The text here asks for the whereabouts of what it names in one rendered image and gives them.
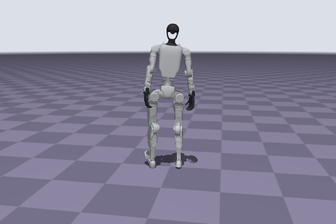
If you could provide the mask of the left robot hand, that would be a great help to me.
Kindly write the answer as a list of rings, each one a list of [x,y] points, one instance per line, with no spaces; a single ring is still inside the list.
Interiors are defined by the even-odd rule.
[[[148,97],[148,94],[149,94],[149,88],[146,88],[145,89],[145,92],[143,92],[144,94],[144,101],[145,101],[145,106],[147,106],[148,108],[152,108],[152,106],[149,105],[149,97]]]

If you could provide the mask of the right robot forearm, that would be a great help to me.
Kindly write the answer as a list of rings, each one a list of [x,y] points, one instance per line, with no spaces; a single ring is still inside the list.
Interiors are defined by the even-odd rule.
[[[192,91],[193,90],[195,91],[193,70],[192,70],[192,76],[187,78],[187,84],[188,84],[188,93],[192,95]]]

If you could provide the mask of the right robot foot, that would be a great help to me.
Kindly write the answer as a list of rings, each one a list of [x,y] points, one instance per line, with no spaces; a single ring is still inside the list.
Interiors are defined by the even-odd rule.
[[[182,165],[183,165],[182,160],[181,161],[179,159],[178,159],[178,161],[176,160],[175,167],[182,167]]]

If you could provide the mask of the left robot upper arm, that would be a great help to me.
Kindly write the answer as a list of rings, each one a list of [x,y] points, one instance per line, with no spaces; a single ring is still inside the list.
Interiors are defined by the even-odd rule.
[[[156,71],[155,64],[157,55],[156,53],[159,52],[161,45],[153,45],[150,51],[150,57],[149,57],[149,66],[150,66],[150,73],[154,73]]]

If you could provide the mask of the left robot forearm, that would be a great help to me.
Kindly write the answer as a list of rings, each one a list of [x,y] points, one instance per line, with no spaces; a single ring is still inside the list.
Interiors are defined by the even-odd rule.
[[[150,86],[151,86],[151,82],[152,82],[152,78],[153,78],[153,75],[150,74],[150,66],[147,66],[145,76],[146,76],[146,78],[145,78],[145,83],[144,83],[144,88],[143,88],[144,92],[145,92],[146,88],[149,88],[149,91],[150,91]]]

